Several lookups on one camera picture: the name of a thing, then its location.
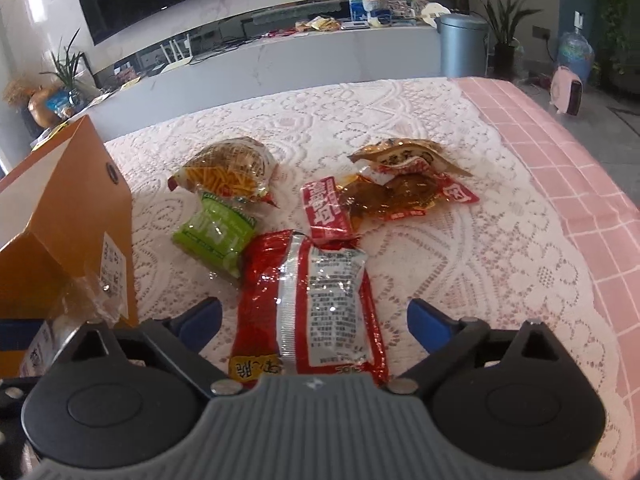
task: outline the table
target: table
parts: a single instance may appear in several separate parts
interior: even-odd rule
[[[362,238],[391,373],[426,355],[406,329],[410,298],[494,328],[539,317],[606,406],[593,463],[611,478],[630,478],[640,422],[638,210],[544,110],[507,82],[379,80],[222,105],[108,142],[134,195],[140,315],[173,316],[218,296],[223,326],[203,354],[222,369],[238,294],[171,245],[171,232],[198,202],[183,190],[170,193],[166,179],[212,140],[244,135],[264,142],[280,162],[273,179],[278,209],[262,221],[265,231],[306,229],[301,184],[348,171],[346,155],[363,144],[387,137],[442,143],[474,175],[462,180],[480,203],[373,225]]]

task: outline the instant noodle packet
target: instant noodle packet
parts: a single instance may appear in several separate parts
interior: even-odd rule
[[[277,166],[267,147],[250,137],[215,142],[192,157],[167,181],[169,190],[198,188],[224,198],[271,202],[269,182]]]
[[[254,238],[244,256],[232,379],[251,385],[261,374],[370,372],[386,382],[363,251],[280,231]]]

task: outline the red sauce packet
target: red sauce packet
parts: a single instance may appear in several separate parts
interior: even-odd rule
[[[417,161],[425,164],[421,158]],[[360,171],[343,178],[347,183],[343,185],[332,176],[305,184],[302,205],[311,238],[316,242],[350,240],[358,236],[365,218],[393,221],[425,216],[441,200],[466,204],[479,201],[471,190],[445,173],[420,174],[420,165],[416,164],[394,171],[397,169],[379,165],[375,171]],[[392,187],[393,182],[402,179],[408,184],[413,179],[414,188]]]
[[[352,242],[316,246],[294,231],[254,238],[244,251],[238,333],[229,376],[370,372],[388,377],[364,264]]]

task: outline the nutrition label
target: nutrition label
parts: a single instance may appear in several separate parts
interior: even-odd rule
[[[124,309],[122,315],[129,316],[127,307],[127,259],[116,243],[105,233],[102,242],[102,259],[100,261],[100,280],[109,285],[109,296],[122,298]]]
[[[362,251],[311,249],[308,275],[307,343],[311,366],[367,360],[360,285]]]
[[[36,337],[31,341],[20,364],[20,377],[44,375],[54,357],[53,334],[46,321],[42,323]]]

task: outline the pink checkered tablecloth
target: pink checkered tablecloth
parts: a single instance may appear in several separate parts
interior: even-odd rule
[[[631,460],[640,468],[640,214],[593,157],[552,116],[513,84],[483,78],[456,81],[526,165],[554,205],[566,237],[582,253],[597,311],[615,330],[618,393],[634,421]]]

